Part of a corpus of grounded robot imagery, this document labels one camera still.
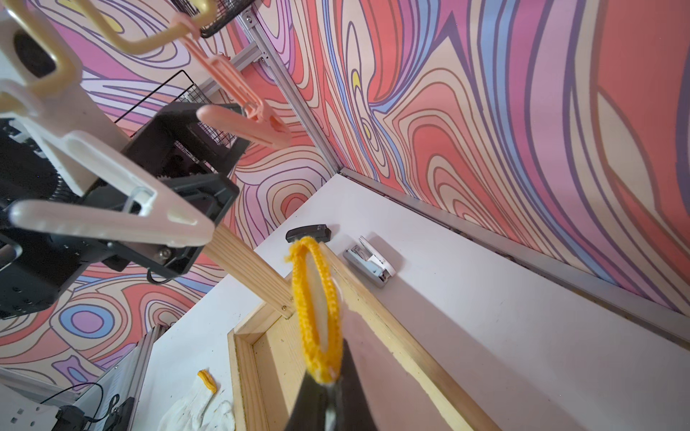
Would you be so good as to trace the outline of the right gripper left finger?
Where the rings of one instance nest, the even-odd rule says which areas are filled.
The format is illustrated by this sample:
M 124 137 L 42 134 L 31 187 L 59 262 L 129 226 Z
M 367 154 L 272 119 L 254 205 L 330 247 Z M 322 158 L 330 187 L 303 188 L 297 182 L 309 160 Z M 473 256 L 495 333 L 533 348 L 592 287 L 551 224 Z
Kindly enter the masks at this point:
M 285 431 L 325 431 L 326 411 L 330 405 L 326 386 L 305 373 L 299 388 L 294 408 L 285 426 Z

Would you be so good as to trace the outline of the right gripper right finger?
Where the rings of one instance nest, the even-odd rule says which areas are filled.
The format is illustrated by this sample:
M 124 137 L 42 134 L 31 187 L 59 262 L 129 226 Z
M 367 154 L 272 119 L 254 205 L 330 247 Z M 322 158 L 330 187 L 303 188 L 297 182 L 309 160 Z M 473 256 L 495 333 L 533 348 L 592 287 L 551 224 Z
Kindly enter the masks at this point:
M 377 431 L 369 410 L 359 374 L 350 352 L 343 341 L 341 375 L 335 384 L 335 429 L 338 431 Z

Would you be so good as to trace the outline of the white glove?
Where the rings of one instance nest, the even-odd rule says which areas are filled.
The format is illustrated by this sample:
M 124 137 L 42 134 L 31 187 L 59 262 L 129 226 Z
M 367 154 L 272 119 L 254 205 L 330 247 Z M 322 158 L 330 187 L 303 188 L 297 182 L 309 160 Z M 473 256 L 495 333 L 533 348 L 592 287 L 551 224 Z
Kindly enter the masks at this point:
M 319 242 L 293 242 L 286 261 L 292 265 L 293 299 L 307 373 L 323 386 L 341 375 L 343 335 L 341 300 Z
M 218 388 L 208 370 L 199 370 L 190 391 L 165 413 L 158 430 L 235 430 L 230 402 L 221 402 L 217 409 L 207 413 Z

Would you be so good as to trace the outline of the yellow curved clip hanger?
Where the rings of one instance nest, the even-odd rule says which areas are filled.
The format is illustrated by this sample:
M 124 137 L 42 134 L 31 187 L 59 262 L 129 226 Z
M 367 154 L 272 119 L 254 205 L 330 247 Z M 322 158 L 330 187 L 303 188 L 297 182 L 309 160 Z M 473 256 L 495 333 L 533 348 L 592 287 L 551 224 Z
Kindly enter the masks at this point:
M 128 41 L 113 30 L 92 2 L 77 1 L 76 4 L 82 15 L 93 23 L 104 39 L 129 55 L 146 54 L 190 34 L 186 27 L 171 23 L 166 30 L 153 36 L 138 41 Z M 81 81 L 81 66 L 75 62 L 75 54 L 71 48 L 61 37 L 51 35 L 50 27 L 43 24 L 39 16 L 30 11 L 25 2 L 5 1 L 3 6 L 4 11 L 19 25 L 20 29 L 48 54 L 55 64 L 55 70 L 29 84 L 3 80 L 1 82 L 1 113 L 37 115 L 42 111 L 41 102 L 44 99 L 55 93 L 61 93 L 71 84 Z M 203 4 L 198 7 L 203 14 L 198 15 L 196 19 L 192 18 L 192 21 L 201 28 L 214 19 L 216 7 Z

